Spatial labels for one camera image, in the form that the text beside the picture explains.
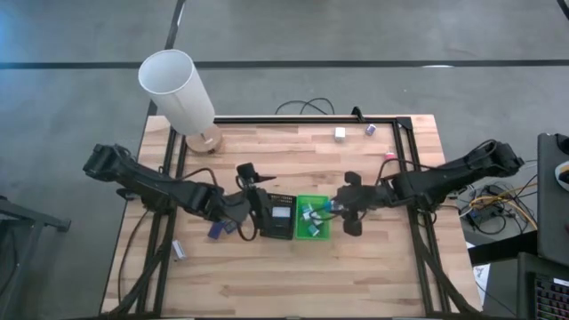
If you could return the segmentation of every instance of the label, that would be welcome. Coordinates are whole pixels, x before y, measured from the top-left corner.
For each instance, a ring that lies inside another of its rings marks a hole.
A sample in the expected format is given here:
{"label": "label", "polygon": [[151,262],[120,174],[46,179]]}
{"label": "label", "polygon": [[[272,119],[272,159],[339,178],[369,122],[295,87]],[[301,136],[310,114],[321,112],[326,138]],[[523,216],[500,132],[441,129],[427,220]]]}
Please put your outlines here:
{"label": "label", "polygon": [[561,279],[553,278],[553,283],[554,284],[561,284],[561,285],[569,287],[569,281],[567,281],[567,280],[561,280]]}
{"label": "label", "polygon": [[291,208],[273,207],[273,218],[291,218]]}

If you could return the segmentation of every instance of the white cylindrical lampshade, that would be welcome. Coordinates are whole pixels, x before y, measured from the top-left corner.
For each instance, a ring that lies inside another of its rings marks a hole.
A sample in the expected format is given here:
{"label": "white cylindrical lampshade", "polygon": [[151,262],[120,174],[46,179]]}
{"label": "white cylindrical lampshade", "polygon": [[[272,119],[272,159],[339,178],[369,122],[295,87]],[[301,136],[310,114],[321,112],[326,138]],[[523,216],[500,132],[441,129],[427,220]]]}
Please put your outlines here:
{"label": "white cylindrical lampshade", "polygon": [[140,66],[139,82],[177,132],[189,136],[212,126],[215,110],[185,52],[154,53]]}

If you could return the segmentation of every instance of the wooden lamp base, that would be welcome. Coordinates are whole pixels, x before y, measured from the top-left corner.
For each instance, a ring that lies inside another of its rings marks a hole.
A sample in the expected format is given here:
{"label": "wooden lamp base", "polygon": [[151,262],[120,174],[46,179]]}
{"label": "wooden lamp base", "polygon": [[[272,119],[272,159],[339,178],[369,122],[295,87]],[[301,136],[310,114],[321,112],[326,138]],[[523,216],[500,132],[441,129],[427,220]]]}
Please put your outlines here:
{"label": "wooden lamp base", "polygon": [[202,133],[187,136],[186,144],[195,154],[210,155],[220,149],[222,140],[221,129],[213,124]]}

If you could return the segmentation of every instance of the wooden table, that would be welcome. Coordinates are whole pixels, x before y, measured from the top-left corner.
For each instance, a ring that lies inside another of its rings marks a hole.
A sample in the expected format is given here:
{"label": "wooden table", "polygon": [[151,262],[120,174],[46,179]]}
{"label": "wooden table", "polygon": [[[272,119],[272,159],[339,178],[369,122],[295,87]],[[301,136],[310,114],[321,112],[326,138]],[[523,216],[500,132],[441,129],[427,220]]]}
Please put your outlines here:
{"label": "wooden table", "polygon": [[[445,158],[435,118],[412,116],[412,120],[421,163],[442,164]],[[277,176],[260,185],[273,193],[333,196],[343,184],[344,172],[350,170],[360,173],[365,184],[374,183],[385,153],[395,152],[391,127],[380,124],[376,133],[367,137],[363,124],[343,125],[347,138],[338,144],[333,140],[335,126],[224,124],[222,150],[213,156],[188,154],[185,172],[208,166],[229,193],[237,191],[236,166],[247,162],[253,162],[262,175]],[[165,118],[148,119],[140,163],[153,169],[162,164],[168,132]],[[387,165],[385,175],[398,172],[398,164],[392,164]],[[208,181],[209,177],[205,173],[193,179]],[[127,239],[143,213],[140,203],[128,204],[101,311],[109,311],[117,304],[117,270]],[[480,308],[456,211],[446,209],[437,214],[435,230],[444,271],[469,303]],[[123,294],[140,275],[150,220],[151,214],[134,238],[124,267]],[[236,233],[213,241],[206,236],[210,226],[211,222],[179,210],[174,238],[181,242],[188,259],[170,263],[162,316],[423,314],[405,208],[370,212],[360,237],[344,234],[341,220],[335,220],[329,242],[257,237],[247,243]],[[251,231],[249,226],[250,221],[244,226],[246,235]],[[432,275],[429,282],[435,306],[439,306]],[[149,297],[154,295],[153,287]]]}

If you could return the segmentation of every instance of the concrete floor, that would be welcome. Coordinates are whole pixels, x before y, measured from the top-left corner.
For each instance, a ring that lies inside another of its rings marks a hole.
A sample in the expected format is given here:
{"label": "concrete floor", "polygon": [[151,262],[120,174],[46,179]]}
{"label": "concrete floor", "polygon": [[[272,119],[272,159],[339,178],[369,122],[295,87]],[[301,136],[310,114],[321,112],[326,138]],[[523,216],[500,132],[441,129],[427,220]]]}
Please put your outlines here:
{"label": "concrete floor", "polygon": [[[175,0],[4,0],[0,62],[141,61],[164,48],[174,6]],[[192,0],[175,47],[195,60],[569,59],[568,29],[549,0]],[[332,100],[339,114],[355,105],[368,114],[435,114],[449,160],[489,138],[535,158],[537,134],[563,132],[569,116],[569,67],[200,75],[219,115],[272,114],[282,102],[314,97]],[[0,195],[73,220],[67,234],[45,232],[22,318],[98,312],[124,202],[116,186],[88,179],[81,168],[97,142],[137,151],[149,100],[136,76],[128,69],[0,70]],[[516,234],[511,227],[501,236]],[[514,279],[492,278],[500,279],[491,280],[491,294],[515,308]],[[494,292],[499,286],[506,289]],[[491,301],[485,308],[508,315]]]}

